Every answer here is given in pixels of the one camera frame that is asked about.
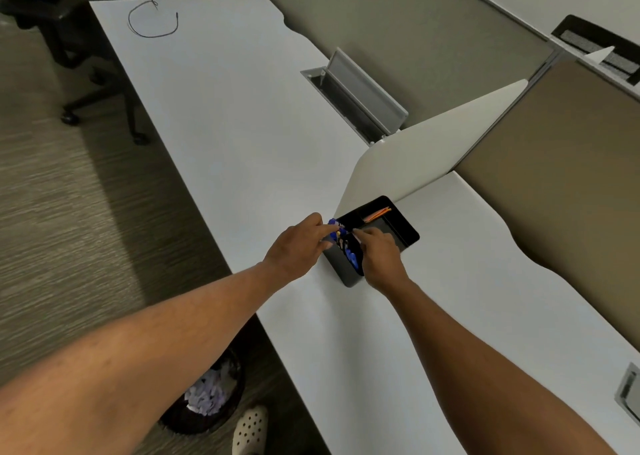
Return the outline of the person's left hand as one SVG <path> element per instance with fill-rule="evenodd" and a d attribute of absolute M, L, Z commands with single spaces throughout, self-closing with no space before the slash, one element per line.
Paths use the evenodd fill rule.
<path fill-rule="evenodd" d="M 280 287 L 295 281 L 316 265 L 323 251 L 317 251 L 321 239 L 330 235 L 335 226 L 325 224 L 319 213 L 312 213 L 300 223 L 281 233 L 264 260 Z"/>

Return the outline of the person's right hand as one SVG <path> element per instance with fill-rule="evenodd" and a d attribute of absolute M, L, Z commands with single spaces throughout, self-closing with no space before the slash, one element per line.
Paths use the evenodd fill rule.
<path fill-rule="evenodd" d="M 371 227 L 354 229 L 363 251 L 362 269 L 367 283 L 385 296 L 406 290 L 411 284 L 401 252 L 391 233 Z"/>

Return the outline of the person's right forearm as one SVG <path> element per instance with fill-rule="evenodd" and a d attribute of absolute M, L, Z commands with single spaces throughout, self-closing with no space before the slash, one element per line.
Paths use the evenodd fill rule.
<path fill-rule="evenodd" d="M 467 455 L 616 455 L 565 402 L 408 278 L 372 285 L 401 318 Z"/>

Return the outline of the person's left forearm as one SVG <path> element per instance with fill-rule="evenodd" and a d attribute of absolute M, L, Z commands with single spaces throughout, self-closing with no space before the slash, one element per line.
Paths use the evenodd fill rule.
<path fill-rule="evenodd" d="M 0 455 L 131 455 L 278 290 L 263 260 L 109 323 L 0 389 Z"/>

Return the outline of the pile of blue stationery pieces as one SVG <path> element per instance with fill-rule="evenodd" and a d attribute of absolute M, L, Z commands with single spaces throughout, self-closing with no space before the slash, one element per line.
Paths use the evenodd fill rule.
<path fill-rule="evenodd" d="M 356 258 L 356 247 L 358 246 L 358 243 L 356 239 L 357 238 L 352 233 L 347 233 L 342 237 L 338 237 L 337 245 L 348 261 L 348 265 L 354 269 L 355 273 L 360 276 L 364 276 L 363 269 L 358 269 L 358 262 Z"/>

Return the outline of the black desk organizer tray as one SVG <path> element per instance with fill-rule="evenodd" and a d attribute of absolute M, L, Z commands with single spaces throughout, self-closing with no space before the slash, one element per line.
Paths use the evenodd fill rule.
<path fill-rule="evenodd" d="M 369 224 L 364 224 L 364 217 L 385 207 L 391 207 L 393 210 Z M 354 229 L 364 230 L 365 228 L 371 227 L 376 227 L 383 232 L 391 233 L 400 251 L 404 251 L 420 239 L 419 233 L 402 215 L 393 201 L 385 195 L 381 195 L 335 219 L 345 226 L 348 233 L 353 233 Z M 354 269 L 348 265 L 348 261 L 340 251 L 337 242 L 338 238 L 337 241 L 334 241 L 332 248 L 323 252 L 324 257 L 332 266 L 340 281 L 346 287 L 353 287 L 364 278 L 364 276 L 355 273 Z"/>

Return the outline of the white desk divider panel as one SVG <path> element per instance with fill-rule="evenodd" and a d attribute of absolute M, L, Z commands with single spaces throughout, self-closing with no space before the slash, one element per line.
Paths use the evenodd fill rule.
<path fill-rule="evenodd" d="M 335 216 L 382 195 L 399 201 L 449 173 L 528 84 L 521 79 L 371 145 L 356 163 Z"/>

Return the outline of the shredded white paper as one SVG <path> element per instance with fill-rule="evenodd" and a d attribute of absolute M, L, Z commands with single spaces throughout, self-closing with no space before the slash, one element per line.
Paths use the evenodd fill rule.
<path fill-rule="evenodd" d="M 186 407 L 198 415 L 213 416 L 231 399 L 237 384 L 237 368 L 234 362 L 224 360 L 217 363 L 184 393 Z"/>

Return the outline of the white perforated clog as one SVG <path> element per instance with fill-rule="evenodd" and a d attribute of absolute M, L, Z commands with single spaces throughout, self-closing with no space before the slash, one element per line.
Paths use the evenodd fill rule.
<path fill-rule="evenodd" d="M 264 405 L 243 412 L 234 430 L 231 455 L 265 455 L 269 413 Z"/>

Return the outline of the tan cubicle partition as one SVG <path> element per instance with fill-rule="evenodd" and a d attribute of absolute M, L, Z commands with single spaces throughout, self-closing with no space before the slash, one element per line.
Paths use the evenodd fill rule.
<path fill-rule="evenodd" d="M 456 172 L 640 351 L 640 101 L 556 64 Z"/>

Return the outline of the beige cubicle partition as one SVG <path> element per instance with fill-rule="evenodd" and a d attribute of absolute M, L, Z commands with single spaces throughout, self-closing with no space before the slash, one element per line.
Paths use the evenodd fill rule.
<path fill-rule="evenodd" d="M 482 0 L 271 0 L 327 57 L 345 52 L 411 126 L 528 79 L 552 48 Z"/>

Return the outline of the black waste bin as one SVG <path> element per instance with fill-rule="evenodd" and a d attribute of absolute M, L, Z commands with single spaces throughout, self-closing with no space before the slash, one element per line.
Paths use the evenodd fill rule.
<path fill-rule="evenodd" d="M 224 360 L 231 360 L 232 362 L 234 362 L 237 368 L 238 384 L 231 399 L 226 403 L 226 405 L 224 405 L 219 413 L 210 417 L 204 417 L 189 411 L 186 407 L 187 403 L 184 400 L 184 393 L 189 389 L 188 388 L 174 403 L 172 403 L 171 407 L 169 407 L 164 412 L 159 420 L 159 423 L 178 435 L 187 436 L 212 433 L 213 431 L 219 429 L 222 425 L 224 425 L 224 423 L 226 423 L 226 421 L 228 421 L 228 419 L 230 419 L 231 416 L 236 412 L 236 409 L 243 396 L 246 382 L 246 376 L 242 361 L 232 348 L 226 349 L 220 356 L 220 358 L 216 362 L 214 362 L 210 368 L 214 367 L 217 363 L 223 362 Z"/>

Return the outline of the small silver desk grommet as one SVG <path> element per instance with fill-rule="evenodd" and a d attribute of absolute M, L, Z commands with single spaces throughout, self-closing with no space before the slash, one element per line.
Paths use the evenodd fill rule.
<path fill-rule="evenodd" d="M 614 399 L 640 426 L 640 367 L 636 364 L 629 363 Z"/>

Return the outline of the white folded paper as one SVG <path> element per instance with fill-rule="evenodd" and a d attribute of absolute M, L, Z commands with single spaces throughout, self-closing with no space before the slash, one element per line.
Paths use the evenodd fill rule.
<path fill-rule="evenodd" d="M 593 65 L 600 65 L 615 50 L 614 46 L 604 47 L 592 53 L 583 55 L 582 59 Z"/>

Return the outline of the black office chair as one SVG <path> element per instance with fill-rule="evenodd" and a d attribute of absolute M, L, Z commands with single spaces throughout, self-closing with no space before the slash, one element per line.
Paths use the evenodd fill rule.
<path fill-rule="evenodd" d="M 20 29 L 37 28 L 53 60 L 63 68 L 76 69 L 89 58 L 100 58 L 114 66 L 114 71 L 93 67 L 90 81 L 99 89 L 63 105 L 61 121 L 64 124 L 78 125 L 76 110 L 122 94 L 134 144 L 149 144 L 148 136 L 136 129 L 134 112 L 139 98 L 89 3 L 0 0 L 0 14 L 14 18 Z"/>

